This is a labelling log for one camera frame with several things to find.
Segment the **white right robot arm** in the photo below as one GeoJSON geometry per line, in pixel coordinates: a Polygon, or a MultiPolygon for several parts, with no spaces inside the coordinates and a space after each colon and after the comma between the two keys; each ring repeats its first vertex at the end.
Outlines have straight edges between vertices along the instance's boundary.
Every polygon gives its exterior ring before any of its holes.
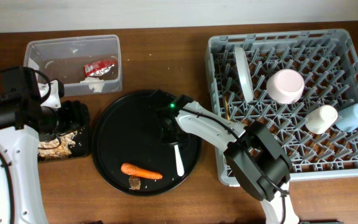
{"type": "Polygon", "coordinates": [[[162,103],[156,113],[164,143],[193,134],[218,148],[239,185],[261,203],[267,223],[299,223],[289,193],[292,162],[264,124],[233,123],[185,95],[162,103]]]}

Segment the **red strawberry snack wrapper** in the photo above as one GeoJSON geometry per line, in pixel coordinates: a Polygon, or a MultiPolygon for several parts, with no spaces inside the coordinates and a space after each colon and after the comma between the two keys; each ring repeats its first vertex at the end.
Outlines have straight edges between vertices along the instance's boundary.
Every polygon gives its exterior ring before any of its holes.
{"type": "Polygon", "coordinates": [[[116,59],[98,60],[92,63],[85,64],[85,77],[101,77],[107,74],[111,69],[118,65],[116,59]]]}

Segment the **pink plastic bowl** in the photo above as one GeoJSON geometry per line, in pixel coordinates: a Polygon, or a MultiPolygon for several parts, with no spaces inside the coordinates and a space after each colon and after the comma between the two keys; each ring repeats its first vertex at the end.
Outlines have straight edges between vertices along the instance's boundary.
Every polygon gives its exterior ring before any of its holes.
{"type": "Polygon", "coordinates": [[[266,84],[268,95],[280,104],[296,103],[305,87],[303,77],[295,70],[283,69],[272,75],[266,84]]]}

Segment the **white tissue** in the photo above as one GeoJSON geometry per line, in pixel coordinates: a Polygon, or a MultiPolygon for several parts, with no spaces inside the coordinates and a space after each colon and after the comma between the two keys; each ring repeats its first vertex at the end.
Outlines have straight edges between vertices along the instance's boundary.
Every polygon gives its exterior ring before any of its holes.
{"type": "Polygon", "coordinates": [[[80,81],[80,83],[87,84],[93,93],[101,93],[104,87],[104,81],[98,77],[86,77],[83,81],[80,81]]]}

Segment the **white plastic fork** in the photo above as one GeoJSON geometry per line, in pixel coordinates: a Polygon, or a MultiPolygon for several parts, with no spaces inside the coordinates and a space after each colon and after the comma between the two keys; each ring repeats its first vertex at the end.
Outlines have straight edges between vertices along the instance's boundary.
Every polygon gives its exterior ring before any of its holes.
{"type": "Polygon", "coordinates": [[[183,161],[181,159],[180,148],[177,144],[174,145],[174,152],[175,152],[177,175],[182,177],[185,174],[185,170],[184,170],[184,166],[183,166],[183,161]]]}

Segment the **small white cup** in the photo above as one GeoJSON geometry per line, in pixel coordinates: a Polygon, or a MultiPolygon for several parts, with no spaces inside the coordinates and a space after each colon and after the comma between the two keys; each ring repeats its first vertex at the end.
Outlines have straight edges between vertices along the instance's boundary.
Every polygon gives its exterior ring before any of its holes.
{"type": "Polygon", "coordinates": [[[306,115],[305,124],[308,131],[314,134],[323,134],[337,120],[338,112],[331,105],[323,105],[306,115]]]}

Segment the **wooden chopstick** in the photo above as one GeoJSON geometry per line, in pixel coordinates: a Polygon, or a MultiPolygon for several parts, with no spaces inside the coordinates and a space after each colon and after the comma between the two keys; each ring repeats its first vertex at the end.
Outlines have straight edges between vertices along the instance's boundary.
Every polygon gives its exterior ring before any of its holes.
{"type": "Polygon", "coordinates": [[[227,95],[224,95],[224,108],[225,108],[225,115],[227,120],[230,119],[230,110],[229,110],[229,104],[228,104],[228,97],[227,95]]]}

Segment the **rice and peanut scraps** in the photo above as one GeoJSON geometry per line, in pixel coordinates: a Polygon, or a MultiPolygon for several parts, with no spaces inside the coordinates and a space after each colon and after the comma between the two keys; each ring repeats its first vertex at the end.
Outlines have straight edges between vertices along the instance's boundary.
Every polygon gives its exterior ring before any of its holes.
{"type": "Polygon", "coordinates": [[[51,141],[42,141],[38,146],[38,157],[41,160],[66,159],[73,155],[72,149],[76,146],[74,137],[78,131],[56,137],[51,141]]]}

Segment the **light blue plastic cup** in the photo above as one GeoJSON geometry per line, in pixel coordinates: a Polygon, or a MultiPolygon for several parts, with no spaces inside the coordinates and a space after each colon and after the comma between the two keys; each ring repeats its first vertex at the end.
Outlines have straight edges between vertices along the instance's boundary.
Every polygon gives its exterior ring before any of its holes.
{"type": "Polygon", "coordinates": [[[358,128],[358,103],[338,112],[341,119],[336,123],[338,129],[351,132],[358,128]]]}

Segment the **grey plate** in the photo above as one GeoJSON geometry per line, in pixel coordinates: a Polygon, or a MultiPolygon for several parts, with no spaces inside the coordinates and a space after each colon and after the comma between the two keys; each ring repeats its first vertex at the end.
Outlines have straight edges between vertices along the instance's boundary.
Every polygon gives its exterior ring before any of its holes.
{"type": "Polygon", "coordinates": [[[242,47],[234,48],[234,58],[244,99],[250,103],[254,99],[254,91],[246,53],[242,47]]]}

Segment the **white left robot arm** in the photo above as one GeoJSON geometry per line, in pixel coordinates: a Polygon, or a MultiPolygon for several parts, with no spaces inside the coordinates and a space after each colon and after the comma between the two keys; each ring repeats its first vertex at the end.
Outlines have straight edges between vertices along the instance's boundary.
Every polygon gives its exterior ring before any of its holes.
{"type": "Polygon", "coordinates": [[[30,67],[1,71],[0,223],[46,223],[38,151],[90,124],[85,104],[61,102],[63,83],[30,67]]]}

